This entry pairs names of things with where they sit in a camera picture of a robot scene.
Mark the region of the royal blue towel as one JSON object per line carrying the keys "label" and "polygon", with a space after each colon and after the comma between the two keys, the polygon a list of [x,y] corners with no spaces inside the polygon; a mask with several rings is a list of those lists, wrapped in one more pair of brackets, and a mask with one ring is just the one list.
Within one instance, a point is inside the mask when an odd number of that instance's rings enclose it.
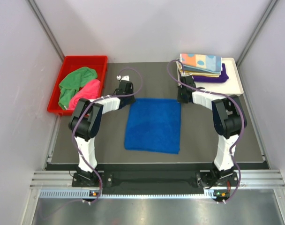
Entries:
{"label": "royal blue towel", "polygon": [[124,148],[178,154],[181,105],[175,99],[138,98],[129,110]]}

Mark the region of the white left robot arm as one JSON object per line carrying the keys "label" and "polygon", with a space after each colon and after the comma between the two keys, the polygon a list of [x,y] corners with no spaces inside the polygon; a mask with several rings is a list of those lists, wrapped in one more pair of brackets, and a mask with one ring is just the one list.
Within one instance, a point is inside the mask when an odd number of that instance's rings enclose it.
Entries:
{"label": "white left robot arm", "polygon": [[95,137],[99,132],[102,115],[117,111],[135,102],[133,83],[129,76],[119,80],[119,86],[113,95],[107,95],[95,100],[81,98],[69,122],[72,131],[72,142],[76,145],[79,164],[73,175],[73,187],[97,187],[101,185],[96,167]]}

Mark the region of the yellow and blue cartoon towel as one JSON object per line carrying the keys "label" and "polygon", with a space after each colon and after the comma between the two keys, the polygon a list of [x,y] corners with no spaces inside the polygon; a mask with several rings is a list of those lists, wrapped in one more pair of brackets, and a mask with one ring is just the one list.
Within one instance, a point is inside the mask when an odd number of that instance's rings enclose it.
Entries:
{"label": "yellow and blue cartoon towel", "polygon": [[218,72],[218,73],[212,73],[212,72],[209,72],[209,71],[183,71],[183,73],[210,73],[210,74],[221,74],[221,72]]}

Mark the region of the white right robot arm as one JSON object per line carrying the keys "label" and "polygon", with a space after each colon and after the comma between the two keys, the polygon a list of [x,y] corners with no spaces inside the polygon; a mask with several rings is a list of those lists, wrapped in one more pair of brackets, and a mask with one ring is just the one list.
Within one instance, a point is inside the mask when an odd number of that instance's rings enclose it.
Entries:
{"label": "white right robot arm", "polygon": [[181,76],[178,83],[178,102],[201,105],[212,111],[218,145],[213,168],[210,170],[209,186],[221,186],[233,175],[236,142],[241,129],[247,125],[239,97],[214,94],[204,88],[197,88],[192,76]]}

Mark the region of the light blue patterned towel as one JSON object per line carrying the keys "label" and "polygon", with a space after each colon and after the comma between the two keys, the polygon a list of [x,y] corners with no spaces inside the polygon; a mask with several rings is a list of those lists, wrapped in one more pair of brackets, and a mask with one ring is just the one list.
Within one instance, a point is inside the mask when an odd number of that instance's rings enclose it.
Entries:
{"label": "light blue patterned towel", "polygon": [[222,71],[222,58],[216,55],[181,53],[180,62],[186,71],[219,74]]}

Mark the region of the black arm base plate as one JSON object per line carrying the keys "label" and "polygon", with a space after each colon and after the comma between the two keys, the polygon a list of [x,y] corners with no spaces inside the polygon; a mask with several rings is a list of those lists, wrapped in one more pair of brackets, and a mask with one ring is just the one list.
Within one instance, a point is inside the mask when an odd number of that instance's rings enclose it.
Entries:
{"label": "black arm base plate", "polygon": [[210,171],[105,171],[99,172],[103,194],[200,194],[204,188],[228,190],[238,184],[234,172],[209,186]]}

